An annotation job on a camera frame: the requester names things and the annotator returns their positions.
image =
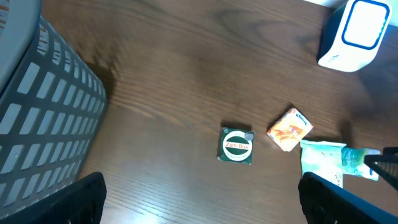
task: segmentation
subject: small orange box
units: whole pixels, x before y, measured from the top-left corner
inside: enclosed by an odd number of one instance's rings
[[[312,128],[305,116],[296,108],[292,108],[267,131],[267,134],[283,151],[290,152]]]

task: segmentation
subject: wooden table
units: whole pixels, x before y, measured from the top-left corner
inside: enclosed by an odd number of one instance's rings
[[[266,136],[291,105],[310,138],[398,146],[396,27],[343,73],[316,61],[330,11],[299,0],[48,0],[43,14],[106,87],[81,174],[105,176],[103,223],[305,223],[300,148]],[[216,159],[222,122],[255,131],[251,166]],[[383,179],[344,188],[398,215]]]

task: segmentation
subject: gray plastic basket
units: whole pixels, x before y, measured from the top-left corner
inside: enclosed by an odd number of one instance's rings
[[[104,86],[38,0],[0,0],[0,219],[70,185],[106,107]]]

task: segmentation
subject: green box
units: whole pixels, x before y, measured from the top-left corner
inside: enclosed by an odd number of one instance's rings
[[[251,164],[254,132],[221,128],[217,159],[227,162]]]

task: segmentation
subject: wood grain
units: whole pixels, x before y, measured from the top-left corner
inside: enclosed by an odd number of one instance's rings
[[[330,11],[297,0],[52,0],[43,15],[103,81],[106,117],[81,176],[104,174],[103,223],[305,223],[300,149],[267,127],[290,105],[310,138],[398,145],[398,29],[355,73],[319,67]],[[252,126],[252,166],[216,160],[222,121]],[[398,215],[384,180],[346,190]]]

